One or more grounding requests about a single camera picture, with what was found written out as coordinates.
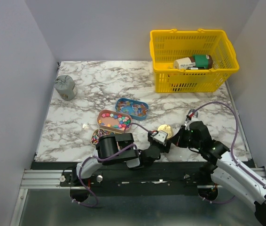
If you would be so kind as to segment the pink tray star candies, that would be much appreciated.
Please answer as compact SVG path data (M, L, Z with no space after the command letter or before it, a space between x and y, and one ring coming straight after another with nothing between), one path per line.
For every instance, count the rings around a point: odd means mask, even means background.
M97 124L101 129L115 132L123 133L130 129L130 124L132 122L131 116L125 113L119 113L111 110L104 109L100 111L97 116Z

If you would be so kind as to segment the blue tray clear lollipops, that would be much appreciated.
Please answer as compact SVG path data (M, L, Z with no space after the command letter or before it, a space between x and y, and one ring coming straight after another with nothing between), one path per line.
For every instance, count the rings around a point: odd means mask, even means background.
M145 120L149 112L148 104L128 98L120 98L117 100L115 109L116 112L128 114L132 119L138 121Z

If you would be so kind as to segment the beige tray rainbow lollipops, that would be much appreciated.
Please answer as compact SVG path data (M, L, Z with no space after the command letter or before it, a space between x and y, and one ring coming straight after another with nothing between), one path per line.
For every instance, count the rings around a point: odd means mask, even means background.
M112 134L111 131L105 130L105 129L96 129L91 136L91 144L92 145L97 145L99 142L99 138L105 135L110 135Z

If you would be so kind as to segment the silver metal scoop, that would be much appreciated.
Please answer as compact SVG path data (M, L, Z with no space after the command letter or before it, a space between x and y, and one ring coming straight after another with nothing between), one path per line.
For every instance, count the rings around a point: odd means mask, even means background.
M189 112L188 112L188 116L190 117L190 118L192 118L192 117L198 117L198 112L195 110L195 109L190 109L189 110Z

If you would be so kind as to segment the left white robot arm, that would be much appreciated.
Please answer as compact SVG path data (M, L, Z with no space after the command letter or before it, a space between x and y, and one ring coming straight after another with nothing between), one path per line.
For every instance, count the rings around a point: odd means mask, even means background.
M169 153L172 142L167 139L166 132L149 132L148 141L148 148L141 150L134 143L132 133L101 137L93 153L77 164L70 176L71 181L82 186L103 165L124 162L133 170L149 167L161 158L162 153Z

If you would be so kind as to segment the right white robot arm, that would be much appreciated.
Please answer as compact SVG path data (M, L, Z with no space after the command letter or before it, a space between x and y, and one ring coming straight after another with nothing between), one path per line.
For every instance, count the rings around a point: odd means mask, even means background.
M254 211L261 225L266 226L266 179L240 161L223 143L213 140L202 121L182 125L171 141L177 147L198 150L208 163L208 168L199 172L199 180L229 190Z

